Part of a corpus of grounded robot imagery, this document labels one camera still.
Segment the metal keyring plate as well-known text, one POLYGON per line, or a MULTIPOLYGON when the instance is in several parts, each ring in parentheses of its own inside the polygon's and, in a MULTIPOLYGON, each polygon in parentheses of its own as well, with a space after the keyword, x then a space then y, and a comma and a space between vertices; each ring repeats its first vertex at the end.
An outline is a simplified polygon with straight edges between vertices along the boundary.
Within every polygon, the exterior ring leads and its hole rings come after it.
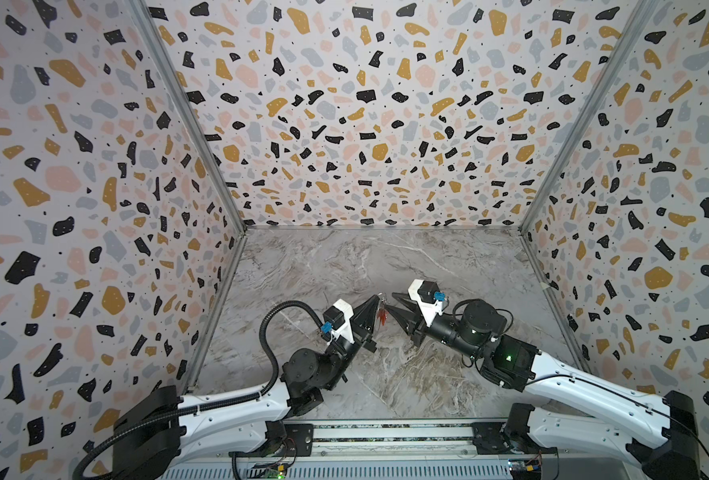
POLYGON ((379 312, 379 310, 380 310, 381 308, 385 308, 385 309, 386 309, 386 305, 387 305, 386 295, 385 295, 384 293, 380 292, 380 293, 378 294, 378 300, 379 300, 379 302, 378 302, 378 311, 377 311, 377 321, 376 321, 376 324, 377 324, 379 327, 382 327, 382 325, 381 325, 380 322, 379 322, 378 312, 379 312))

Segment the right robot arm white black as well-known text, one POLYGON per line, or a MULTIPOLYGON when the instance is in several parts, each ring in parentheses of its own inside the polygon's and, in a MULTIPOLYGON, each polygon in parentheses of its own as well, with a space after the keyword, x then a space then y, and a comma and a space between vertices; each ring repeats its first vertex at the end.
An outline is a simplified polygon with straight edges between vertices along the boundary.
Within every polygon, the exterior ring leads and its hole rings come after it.
POLYGON ((557 453, 561 449, 614 457, 650 479, 697 479, 701 458, 693 400, 618 386, 510 336, 514 317, 482 299, 445 312, 442 293, 395 294, 386 310, 415 345, 432 339, 462 354, 482 378, 504 389, 560 402, 560 414, 528 403, 511 407, 499 433, 478 446, 494 452, 557 453))

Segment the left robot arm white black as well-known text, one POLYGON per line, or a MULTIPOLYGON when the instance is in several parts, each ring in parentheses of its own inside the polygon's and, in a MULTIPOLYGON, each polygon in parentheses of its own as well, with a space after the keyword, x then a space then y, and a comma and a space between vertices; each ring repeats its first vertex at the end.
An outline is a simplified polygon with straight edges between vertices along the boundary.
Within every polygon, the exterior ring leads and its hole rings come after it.
POLYGON ((154 390, 114 424, 112 478, 156 479, 170 466, 208 454, 276 452, 288 438, 284 420, 317 408, 324 391, 344 381, 361 350, 375 351, 382 304, 376 295, 357 307, 338 300, 322 315, 298 300, 274 306, 258 332, 272 366, 270 380, 211 396, 180 396, 174 387, 154 390), (274 316, 292 308, 312 317, 326 349, 300 348, 280 363, 268 344, 268 328, 274 316))

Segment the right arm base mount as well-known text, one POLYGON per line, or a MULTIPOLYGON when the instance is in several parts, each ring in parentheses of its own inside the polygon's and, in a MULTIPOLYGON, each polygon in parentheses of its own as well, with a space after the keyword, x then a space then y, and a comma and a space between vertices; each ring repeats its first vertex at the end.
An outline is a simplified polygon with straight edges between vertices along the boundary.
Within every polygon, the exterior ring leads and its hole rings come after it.
POLYGON ((483 454, 557 454, 556 447, 536 442, 535 428, 530 426, 535 406, 516 403, 506 421, 478 421, 472 423, 473 445, 483 454))

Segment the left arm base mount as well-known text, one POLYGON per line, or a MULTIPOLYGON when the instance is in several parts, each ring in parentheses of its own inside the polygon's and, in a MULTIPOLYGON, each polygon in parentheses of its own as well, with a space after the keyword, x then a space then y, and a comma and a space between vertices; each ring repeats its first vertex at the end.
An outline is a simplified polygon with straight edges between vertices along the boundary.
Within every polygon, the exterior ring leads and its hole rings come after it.
POLYGON ((228 452, 236 452, 244 457, 270 457, 290 455, 308 457, 312 455, 314 424, 268 421, 258 424, 258 437, 248 440, 247 446, 232 447, 228 452))

